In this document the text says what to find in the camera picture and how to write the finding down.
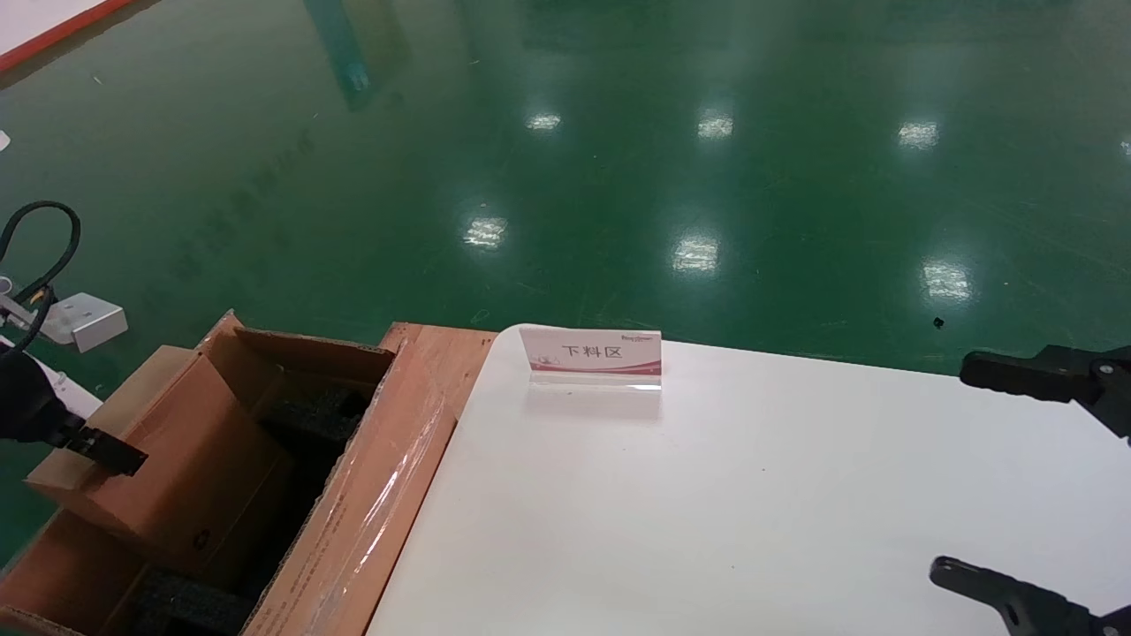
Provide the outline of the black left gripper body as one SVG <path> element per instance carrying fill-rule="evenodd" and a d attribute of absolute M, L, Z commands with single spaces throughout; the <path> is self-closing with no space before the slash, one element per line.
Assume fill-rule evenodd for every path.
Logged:
<path fill-rule="evenodd" d="M 25 352 L 1 361 L 1 438 L 80 447 L 85 420 L 68 410 L 43 369 Z"/>

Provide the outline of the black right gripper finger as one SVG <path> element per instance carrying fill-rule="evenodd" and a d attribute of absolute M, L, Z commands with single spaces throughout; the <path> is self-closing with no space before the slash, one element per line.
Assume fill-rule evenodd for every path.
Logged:
<path fill-rule="evenodd" d="M 1010 635 L 1128 635 L 1130 607 L 1098 616 L 1050 588 L 1036 587 L 1002 571 L 936 556 L 930 582 L 1001 616 Z"/>
<path fill-rule="evenodd" d="M 1130 439 L 1130 347 L 1103 352 L 1048 345 L 1031 358 L 969 352 L 960 381 L 1037 401 L 1078 403 L 1119 437 Z"/>

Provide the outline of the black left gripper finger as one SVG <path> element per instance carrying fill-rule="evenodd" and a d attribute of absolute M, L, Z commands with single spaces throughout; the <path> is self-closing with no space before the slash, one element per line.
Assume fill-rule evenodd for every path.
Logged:
<path fill-rule="evenodd" d="M 64 431 L 64 450 L 76 452 L 115 475 L 133 476 L 148 454 L 101 429 L 81 424 Z"/>

